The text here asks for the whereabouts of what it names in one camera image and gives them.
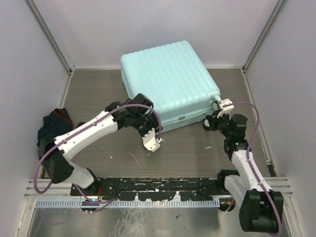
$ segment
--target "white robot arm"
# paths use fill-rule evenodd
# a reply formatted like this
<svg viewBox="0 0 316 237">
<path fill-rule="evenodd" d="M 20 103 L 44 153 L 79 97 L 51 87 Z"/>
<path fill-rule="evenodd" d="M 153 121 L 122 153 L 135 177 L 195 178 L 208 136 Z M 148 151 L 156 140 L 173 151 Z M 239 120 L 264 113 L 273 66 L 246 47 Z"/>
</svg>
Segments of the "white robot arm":
<svg viewBox="0 0 316 237">
<path fill-rule="evenodd" d="M 95 118 L 64 135 L 52 138 L 45 136 L 40 141 L 39 158 L 51 147 L 60 144 L 42 163 L 52 183 L 69 182 L 83 189 L 95 189 L 98 185 L 93 172 L 82 168 L 71 159 L 83 148 L 99 138 L 123 127 L 132 126 L 143 138 L 144 147 L 154 152 L 160 147 L 161 139 L 155 138 L 161 124 L 153 110 L 153 103 L 142 94 L 138 94 L 127 103 L 113 102 Z"/>
<path fill-rule="evenodd" d="M 226 137 L 224 151 L 237 168 L 237 171 L 221 170 L 217 175 L 218 184 L 234 197 L 244 231 L 275 233 L 280 230 L 283 196 L 267 184 L 253 159 L 245 139 L 248 119 L 240 114 L 230 118 L 234 104 L 229 99 L 214 104 L 214 113 L 206 116 L 203 127 L 209 131 L 219 130 Z"/>
</svg>

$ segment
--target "gray floor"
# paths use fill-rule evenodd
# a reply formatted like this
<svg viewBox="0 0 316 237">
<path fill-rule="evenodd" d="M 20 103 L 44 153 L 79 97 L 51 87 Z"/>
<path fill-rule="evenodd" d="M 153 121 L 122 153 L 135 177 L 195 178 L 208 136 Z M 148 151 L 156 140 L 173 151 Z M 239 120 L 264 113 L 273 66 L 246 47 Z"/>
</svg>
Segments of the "gray floor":
<svg viewBox="0 0 316 237">
<path fill-rule="evenodd" d="M 27 237 L 269 237 L 242 231 L 238 210 L 217 208 L 106 209 L 92 215 L 82 210 L 37 208 Z M 289 237 L 283 221 L 281 237 Z"/>
<path fill-rule="evenodd" d="M 210 74 L 222 98 L 249 101 L 240 70 L 210 70 Z M 126 99 L 119 70 L 76 70 L 65 108 L 77 124 L 89 121 L 109 103 Z M 234 113 L 248 117 L 250 140 L 255 128 L 250 107 L 236 106 Z M 103 177 L 215 177 L 221 169 L 234 169 L 223 150 L 224 136 L 205 131 L 201 123 L 163 133 L 162 138 L 161 148 L 151 153 L 143 148 L 135 129 L 121 129 L 83 149 L 73 162 Z M 263 176 L 269 176 L 259 138 L 252 150 Z"/>
</svg>

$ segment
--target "dark blue cloth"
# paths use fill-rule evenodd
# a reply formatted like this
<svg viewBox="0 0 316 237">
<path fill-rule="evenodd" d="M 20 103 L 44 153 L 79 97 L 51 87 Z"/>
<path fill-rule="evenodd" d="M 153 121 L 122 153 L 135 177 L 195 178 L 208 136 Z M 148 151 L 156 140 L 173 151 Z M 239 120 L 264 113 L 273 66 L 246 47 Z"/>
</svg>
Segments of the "dark blue cloth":
<svg viewBox="0 0 316 237">
<path fill-rule="evenodd" d="M 73 130 L 73 122 L 65 108 L 55 109 L 48 116 L 43 118 L 44 125 L 38 131 L 38 143 L 40 147 L 40 140 L 47 134 L 51 137 L 57 137 Z"/>
</svg>

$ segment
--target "wall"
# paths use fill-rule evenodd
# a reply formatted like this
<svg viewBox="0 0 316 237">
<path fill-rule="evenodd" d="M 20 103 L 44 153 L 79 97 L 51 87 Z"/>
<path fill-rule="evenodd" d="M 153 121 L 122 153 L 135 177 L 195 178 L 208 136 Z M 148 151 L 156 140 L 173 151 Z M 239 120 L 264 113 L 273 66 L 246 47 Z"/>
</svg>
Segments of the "wall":
<svg viewBox="0 0 316 237">
<path fill-rule="evenodd" d="M 208 68 L 243 66 L 276 2 L 35 0 L 77 68 L 117 68 L 123 54 L 184 39 Z"/>
<path fill-rule="evenodd" d="M 24 1 L 0 1 L 0 30 L 0 236 L 10 237 L 37 162 L 37 130 L 67 72 Z"/>
<path fill-rule="evenodd" d="M 316 2 L 288 1 L 248 72 L 273 160 L 315 236 Z"/>
</svg>

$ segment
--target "light blue suitcase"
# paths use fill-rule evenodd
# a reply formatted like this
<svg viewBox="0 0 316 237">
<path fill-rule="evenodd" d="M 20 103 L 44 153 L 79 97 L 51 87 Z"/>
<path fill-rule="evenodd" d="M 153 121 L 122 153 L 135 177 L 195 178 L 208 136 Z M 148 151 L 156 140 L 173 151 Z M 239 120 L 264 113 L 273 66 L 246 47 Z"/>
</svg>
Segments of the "light blue suitcase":
<svg viewBox="0 0 316 237">
<path fill-rule="evenodd" d="M 120 59 L 129 98 L 143 93 L 154 103 L 163 132 L 202 121 L 220 91 L 187 41 L 125 54 Z"/>
</svg>

